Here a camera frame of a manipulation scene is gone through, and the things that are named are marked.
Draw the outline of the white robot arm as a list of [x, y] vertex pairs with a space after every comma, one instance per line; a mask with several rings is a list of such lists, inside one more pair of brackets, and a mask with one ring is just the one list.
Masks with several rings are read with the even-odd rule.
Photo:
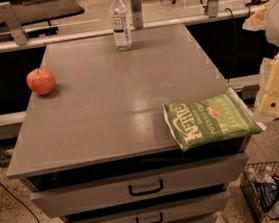
[[[279, 0], [269, 0], [243, 23], [247, 31], [263, 30], [266, 40], [279, 48]], [[270, 123], [279, 117], [279, 52], [273, 58], [263, 58], [259, 68], [254, 118]]]

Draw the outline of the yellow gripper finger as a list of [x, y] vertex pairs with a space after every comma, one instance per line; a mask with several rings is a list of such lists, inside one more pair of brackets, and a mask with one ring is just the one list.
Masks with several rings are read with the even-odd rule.
[[271, 58], [263, 58], [259, 74], [258, 112], [261, 115], [279, 116], [279, 52]]

